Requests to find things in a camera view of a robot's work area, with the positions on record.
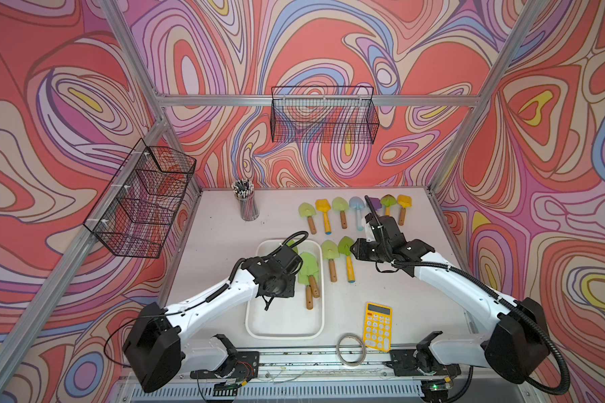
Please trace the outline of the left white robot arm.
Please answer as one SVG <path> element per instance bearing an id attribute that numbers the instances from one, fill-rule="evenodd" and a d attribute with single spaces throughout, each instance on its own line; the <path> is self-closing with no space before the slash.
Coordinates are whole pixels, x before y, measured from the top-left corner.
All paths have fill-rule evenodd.
<path id="1" fill-rule="evenodd" d="M 183 302 L 144 307 L 124 342 L 123 353 L 142 391 L 161 389 L 180 374 L 208 372 L 233 375 L 240 363 L 223 334 L 195 339 L 208 322 L 233 307 L 261 297 L 267 306 L 276 298 L 294 296 L 303 260 L 294 247 L 279 245 L 265 256 L 238 260 L 228 279 Z"/>

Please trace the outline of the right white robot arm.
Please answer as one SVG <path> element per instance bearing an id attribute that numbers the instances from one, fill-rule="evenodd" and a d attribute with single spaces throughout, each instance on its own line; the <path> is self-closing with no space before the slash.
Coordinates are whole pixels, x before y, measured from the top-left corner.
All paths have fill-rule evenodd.
<path id="1" fill-rule="evenodd" d="M 571 387 L 571 372 L 562 352 L 551 339 L 546 315 L 539 302 L 520 301 L 485 285 L 447 261 L 420 239 L 408 240 L 397 221 L 378 215 L 371 198 L 365 199 L 367 236 L 351 246 L 360 261 L 388 264 L 388 273 L 403 272 L 440 290 L 478 322 L 481 331 L 449 336 L 433 331 L 415 347 L 410 359 L 393 359 L 393 369 L 408 367 L 435 374 L 449 365 L 489 368 L 506 381 L 552 396 Z"/>

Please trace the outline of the green shovel wooden handle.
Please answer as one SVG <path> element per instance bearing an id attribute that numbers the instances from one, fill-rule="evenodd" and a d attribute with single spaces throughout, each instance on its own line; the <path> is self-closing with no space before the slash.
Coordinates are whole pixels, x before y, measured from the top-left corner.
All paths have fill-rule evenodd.
<path id="1" fill-rule="evenodd" d="M 309 225 L 309 232 L 311 234 L 316 234 L 317 228 L 316 228 L 315 222 L 314 222 L 314 216 L 316 215 L 316 210 L 315 210 L 314 206 L 312 206 L 310 203 L 301 203 L 298 207 L 298 213 L 301 218 L 305 218 L 307 220 L 307 223 Z"/>
<path id="2" fill-rule="evenodd" d="M 332 201 L 332 208 L 339 213 L 341 228 L 348 228 L 346 212 L 350 209 L 350 205 L 346 199 L 341 196 L 336 197 Z"/>
<path id="3" fill-rule="evenodd" d="M 298 282 L 305 286 L 305 303 L 306 308 L 311 311 L 314 309 L 314 294 L 309 280 L 309 275 L 300 272 L 298 274 Z"/>

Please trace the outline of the purple shovel pink handle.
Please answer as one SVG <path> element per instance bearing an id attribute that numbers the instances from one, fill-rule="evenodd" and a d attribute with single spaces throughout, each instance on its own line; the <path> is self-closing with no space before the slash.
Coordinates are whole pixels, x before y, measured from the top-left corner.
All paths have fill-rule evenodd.
<path id="1" fill-rule="evenodd" d="M 374 210 L 376 211 L 376 213 L 380 213 L 381 209 L 382 209 L 381 201 L 376 197 L 371 197 L 370 202 L 371 202 L 371 206 L 374 207 Z"/>

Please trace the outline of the blue shovel pink handle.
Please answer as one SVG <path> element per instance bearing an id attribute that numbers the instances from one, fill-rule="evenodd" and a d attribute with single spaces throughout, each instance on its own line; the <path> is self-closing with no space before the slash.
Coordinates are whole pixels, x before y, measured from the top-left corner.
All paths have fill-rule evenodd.
<path id="1" fill-rule="evenodd" d="M 355 213 L 356 228 L 358 231 L 362 231 L 364 229 L 362 224 L 362 211 L 365 208 L 365 203 L 361 197 L 353 196 L 349 200 L 349 205 Z"/>

